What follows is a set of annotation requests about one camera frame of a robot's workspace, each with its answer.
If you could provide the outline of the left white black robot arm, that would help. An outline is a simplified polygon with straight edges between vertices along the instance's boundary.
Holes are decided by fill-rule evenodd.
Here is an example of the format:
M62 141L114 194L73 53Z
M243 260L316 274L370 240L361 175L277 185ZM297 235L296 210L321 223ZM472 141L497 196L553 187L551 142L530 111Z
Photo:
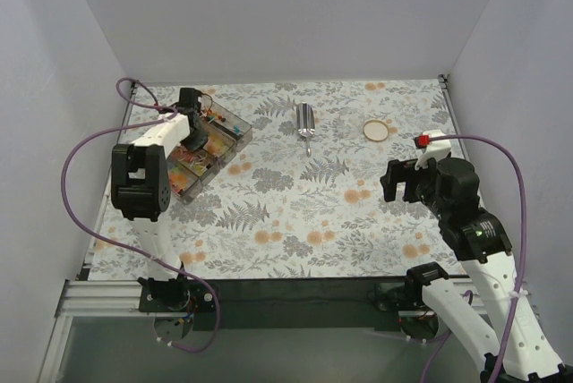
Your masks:
M172 105L177 112L174 117L170 110L161 109L162 123L112 150L112 204L130 221L141 249L151 256L150 274L140 281L153 300L171 311L188 308L191 291L183 276L160 264L176 270L182 266L162 217L171 201L167 159L178 146L194 151L207 143L208 134L200 123L201 102L199 90L181 89Z

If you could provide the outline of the silver metal scoop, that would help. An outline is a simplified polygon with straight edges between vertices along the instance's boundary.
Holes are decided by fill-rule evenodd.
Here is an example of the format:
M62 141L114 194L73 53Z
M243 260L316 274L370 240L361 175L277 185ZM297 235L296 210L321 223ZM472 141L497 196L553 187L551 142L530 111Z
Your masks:
M304 138L306 155L312 155L311 138L315 134L314 111L310 104L302 102L296 107L296 122L299 135Z

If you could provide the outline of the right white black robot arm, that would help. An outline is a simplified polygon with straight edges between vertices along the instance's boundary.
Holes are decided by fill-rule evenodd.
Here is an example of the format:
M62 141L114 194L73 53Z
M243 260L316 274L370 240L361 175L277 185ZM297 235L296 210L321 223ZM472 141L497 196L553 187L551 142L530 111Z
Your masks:
M572 368L551 347L518 287L512 246L500 220L480 205L479 177L460 158L391 160L381 178L384 199L392 202L404 184L404 200L420 202L438 220L440 235L471 278L487 316L456 297L453 283L437 263L410 268L406 301L429 307L448 325L475 362L482 382L570 382Z

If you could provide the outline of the clear compartment candy box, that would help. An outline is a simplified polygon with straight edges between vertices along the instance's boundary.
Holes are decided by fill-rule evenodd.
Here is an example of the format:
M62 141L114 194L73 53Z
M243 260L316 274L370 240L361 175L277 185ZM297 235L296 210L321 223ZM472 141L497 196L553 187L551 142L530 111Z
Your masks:
M167 159L173 194L183 203L191 203L200 192L252 140L252 126L217 103L201 109L199 126L207 140L190 151L176 147Z

